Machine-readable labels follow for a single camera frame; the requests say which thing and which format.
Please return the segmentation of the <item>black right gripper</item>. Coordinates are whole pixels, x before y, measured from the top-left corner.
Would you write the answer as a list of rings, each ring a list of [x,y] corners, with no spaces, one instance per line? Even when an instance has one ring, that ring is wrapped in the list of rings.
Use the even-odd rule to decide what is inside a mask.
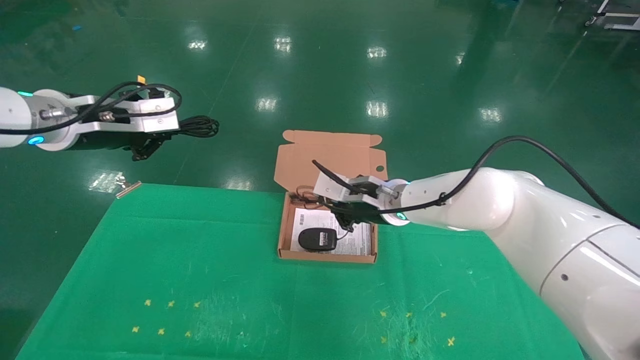
[[[366,202],[346,202],[345,208],[340,202],[326,197],[320,198],[320,205],[333,213],[338,225],[347,233],[353,233],[357,224],[384,224],[400,226],[401,218],[398,212],[388,212],[392,208],[381,209]]]

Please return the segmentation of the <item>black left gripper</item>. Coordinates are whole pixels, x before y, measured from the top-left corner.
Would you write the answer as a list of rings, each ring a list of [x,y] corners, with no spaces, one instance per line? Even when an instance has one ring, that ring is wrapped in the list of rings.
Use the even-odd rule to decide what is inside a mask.
[[[164,142],[178,136],[179,130],[150,133],[95,131],[83,133],[73,144],[73,151],[90,150],[130,150],[133,162],[147,160]]]

